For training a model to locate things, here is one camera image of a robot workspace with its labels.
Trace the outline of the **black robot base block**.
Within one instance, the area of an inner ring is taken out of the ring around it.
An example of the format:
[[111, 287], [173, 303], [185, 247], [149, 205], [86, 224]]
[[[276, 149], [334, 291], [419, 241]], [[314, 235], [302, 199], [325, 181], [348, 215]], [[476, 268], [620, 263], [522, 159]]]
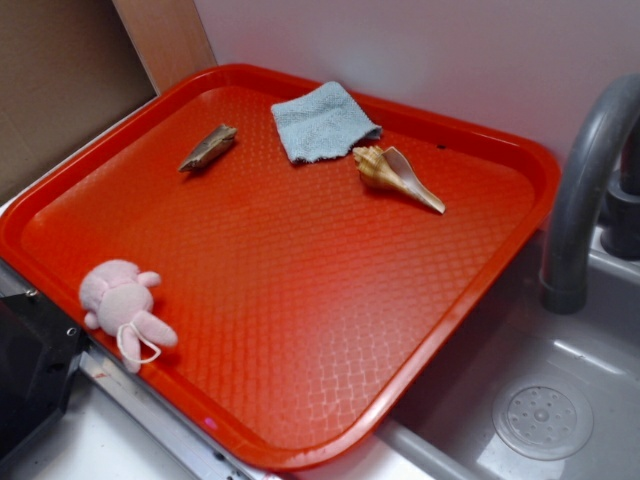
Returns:
[[1, 299], [1, 468], [66, 413], [86, 346], [83, 329], [48, 297]]

